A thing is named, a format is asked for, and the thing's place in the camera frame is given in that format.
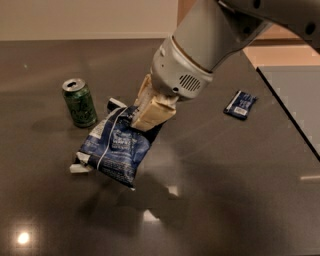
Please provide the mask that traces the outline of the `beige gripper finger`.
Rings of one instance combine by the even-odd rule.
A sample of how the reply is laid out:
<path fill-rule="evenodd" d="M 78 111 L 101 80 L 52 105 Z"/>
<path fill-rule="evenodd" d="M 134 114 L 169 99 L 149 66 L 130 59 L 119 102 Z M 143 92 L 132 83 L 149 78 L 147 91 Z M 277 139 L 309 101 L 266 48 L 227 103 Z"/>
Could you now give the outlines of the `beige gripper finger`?
<path fill-rule="evenodd" d="M 138 113 L 142 113 L 148 107 L 150 107 L 153 97 L 154 97 L 154 89 L 152 86 L 151 75 L 147 74 L 141 84 L 137 98 L 134 102 L 136 111 Z"/>
<path fill-rule="evenodd" d="M 136 110 L 131 126 L 140 131 L 153 129 L 176 114 L 176 103 L 176 97 L 167 97 L 162 94 L 138 98 L 134 103 Z"/>

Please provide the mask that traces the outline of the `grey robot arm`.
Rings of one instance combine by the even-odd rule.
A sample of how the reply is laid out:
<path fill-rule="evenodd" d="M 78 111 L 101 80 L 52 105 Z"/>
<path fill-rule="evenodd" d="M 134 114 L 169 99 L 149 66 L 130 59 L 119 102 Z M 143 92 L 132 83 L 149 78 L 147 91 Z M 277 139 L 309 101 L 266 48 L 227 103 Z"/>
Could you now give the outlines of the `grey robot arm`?
<path fill-rule="evenodd" d="M 131 126 L 148 131 L 170 119 L 177 101 L 197 97 L 224 60 L 272 24 L 320 50 L 320 0 L 197 0 L 154 54 Z"/>

